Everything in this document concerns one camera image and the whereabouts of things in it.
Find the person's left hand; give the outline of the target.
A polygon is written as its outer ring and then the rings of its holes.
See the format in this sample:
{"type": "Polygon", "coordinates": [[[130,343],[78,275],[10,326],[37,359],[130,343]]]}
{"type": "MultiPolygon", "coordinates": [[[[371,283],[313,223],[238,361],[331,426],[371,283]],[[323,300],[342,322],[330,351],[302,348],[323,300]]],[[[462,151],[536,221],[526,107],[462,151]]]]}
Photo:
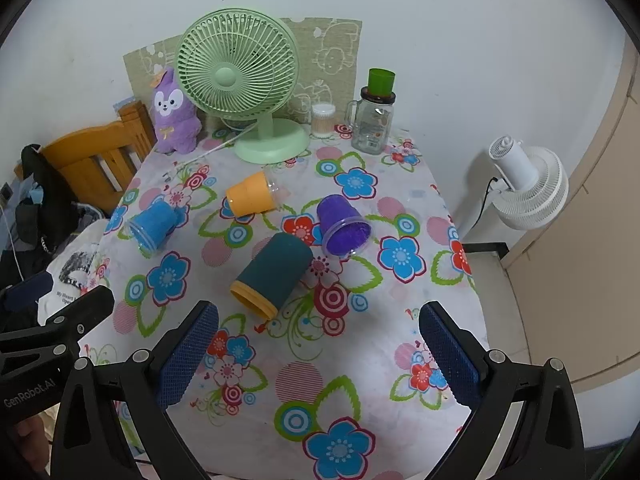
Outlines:
{"type": "Polygon", "coordinates": [[[35,415],[19,422],[14,429],[20,440],[22,456],[37,474],[49,463],[49,441],[41,417],[35,415]]]}

